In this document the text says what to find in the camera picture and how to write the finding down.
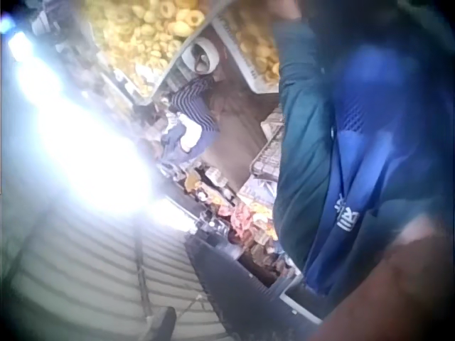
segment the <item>baked goods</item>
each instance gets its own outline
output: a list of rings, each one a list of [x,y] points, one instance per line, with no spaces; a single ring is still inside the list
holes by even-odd
[[[153,89],[137,74],[137,65],[149,67],[158,79],[204,22],[198,7],[199,0],[85,0],[84,10],[109,63],[147,97]]]
[[[279,80],[278,52],[269,31],[270,17],[261,0],[237,1],[224,14],[242,54],[264,80],[275,85]]]

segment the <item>striped shirt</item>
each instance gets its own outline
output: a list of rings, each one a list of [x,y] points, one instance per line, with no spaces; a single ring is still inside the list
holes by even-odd
[[[171,95],[169,102],[189,119],[199,124],[203,131],[219,131],[218,124],[210,115],[210,110],[202,98],[215,80],[211,75],[198,77]]]

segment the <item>food display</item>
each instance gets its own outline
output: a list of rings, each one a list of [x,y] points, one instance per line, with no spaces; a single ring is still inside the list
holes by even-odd
[[[266,83],[279,80],[278,52],[270,32],[269,14],[263,1],[237,1],[224,14],[242,54],[255,66]]]
[[[199,0],[85,0],[85,15],[109,64],[141,95],[163,75],[184,40],[205,20]]]

